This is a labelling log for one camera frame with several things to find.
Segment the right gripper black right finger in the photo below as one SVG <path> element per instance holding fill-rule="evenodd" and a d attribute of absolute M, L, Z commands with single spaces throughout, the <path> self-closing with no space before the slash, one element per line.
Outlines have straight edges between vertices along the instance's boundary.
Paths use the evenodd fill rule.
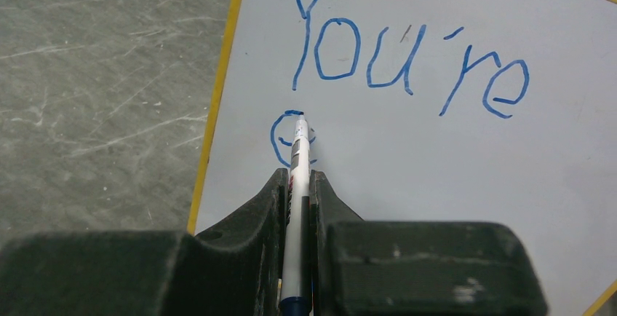
<path fill-rule="evenodd" d="M 367 221 L 310 180 L 316 315 L 547 315 L 519 237 L 486 221 Z"/>

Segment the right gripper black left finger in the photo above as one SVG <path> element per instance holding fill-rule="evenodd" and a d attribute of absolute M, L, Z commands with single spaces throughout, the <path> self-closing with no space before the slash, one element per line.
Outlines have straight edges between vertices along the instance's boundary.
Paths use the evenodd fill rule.
<path fill-rule="evenodd" d="M 43 232 L 1 249 L 3 315 L 276 315 L 288 174 L 210 228 Z"/>

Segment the white blue whiteboard marker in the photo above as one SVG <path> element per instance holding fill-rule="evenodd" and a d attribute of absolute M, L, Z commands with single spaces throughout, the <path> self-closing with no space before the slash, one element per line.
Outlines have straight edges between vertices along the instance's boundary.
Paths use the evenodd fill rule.
<path fill-rule="evenodd" d="M 311 299 L 310 262 L 310 142 L 303 114 L 295 121 L 291 145 L 288 221 L 285 229 L 282 287 L 279 308 L 283 315 L 309 315 Z"/>

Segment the yellow-framed whiteboard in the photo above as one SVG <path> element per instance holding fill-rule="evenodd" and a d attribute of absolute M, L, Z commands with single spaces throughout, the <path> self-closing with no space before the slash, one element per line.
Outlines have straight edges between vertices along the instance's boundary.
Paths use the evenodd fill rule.
<path fill-rule="evenodd" d="M 231 0 L 188 229 L 289 165 L 367 219 L 495 221 L 552 315 L 616 284 L 616 0 Z"/>

